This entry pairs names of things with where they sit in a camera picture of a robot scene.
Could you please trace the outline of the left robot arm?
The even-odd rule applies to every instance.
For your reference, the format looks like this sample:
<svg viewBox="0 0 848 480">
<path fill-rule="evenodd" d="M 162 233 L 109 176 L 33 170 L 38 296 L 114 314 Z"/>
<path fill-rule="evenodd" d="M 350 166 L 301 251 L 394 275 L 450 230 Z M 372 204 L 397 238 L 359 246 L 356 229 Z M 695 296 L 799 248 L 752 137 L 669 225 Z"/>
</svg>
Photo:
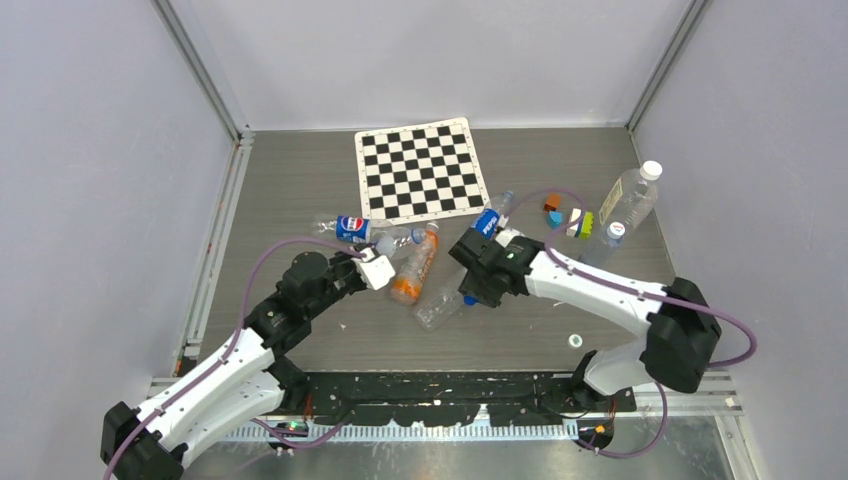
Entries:
<svg viewBox="0 0 848 480">
<path fill-rule="evenodd" d="M 297 255 L 213 355 L 139 406 L 119 402 L 107 411 L 100 447 L 106 478 L 179 479 L 254 417 L 298 412 L 308 378 L 286 355 L 317 316 L 369 288 L 365 267 L 374 259 L 371 251 Z"/>
</svg>

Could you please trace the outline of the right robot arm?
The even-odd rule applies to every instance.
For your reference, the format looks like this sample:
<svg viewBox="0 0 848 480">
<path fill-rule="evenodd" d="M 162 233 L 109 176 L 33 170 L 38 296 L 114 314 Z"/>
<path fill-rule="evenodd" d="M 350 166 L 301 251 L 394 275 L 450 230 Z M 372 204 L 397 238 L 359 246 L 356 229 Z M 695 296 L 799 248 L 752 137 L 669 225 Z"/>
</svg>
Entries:
<svg viewBox="0 0 848 480">
<path fill-rule="evenodd" d="M 468 229 L 449 254 L 466 270 L 459 292 L 482 305 L 496 308 L 506 294 L 552 299 L 633 334 L 625 345 L 593 350 L 581 359 L 569 390 L 584 410 L 652 382 L 696 392 L 722 334 L 699 288 L 683 278 L 671 285 L 628 279 L 507 231 L 489 239 Z"/>
</svg>

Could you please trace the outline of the clear Pepsi bottle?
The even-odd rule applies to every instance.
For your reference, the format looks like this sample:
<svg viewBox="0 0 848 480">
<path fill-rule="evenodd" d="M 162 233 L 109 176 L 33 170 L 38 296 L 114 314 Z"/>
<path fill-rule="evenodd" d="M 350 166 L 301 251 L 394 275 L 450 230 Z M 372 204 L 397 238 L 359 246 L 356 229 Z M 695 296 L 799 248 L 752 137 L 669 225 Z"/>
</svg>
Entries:
<svg viewBox="0 0 848 480">
<path fill-rule="evenodd" d="M 414 253 L 426 238 L 426 230 L 421 227 L 392 227 L 380 232 L 375 250 L 391 260 L 400 260 Z"/>
</svg>

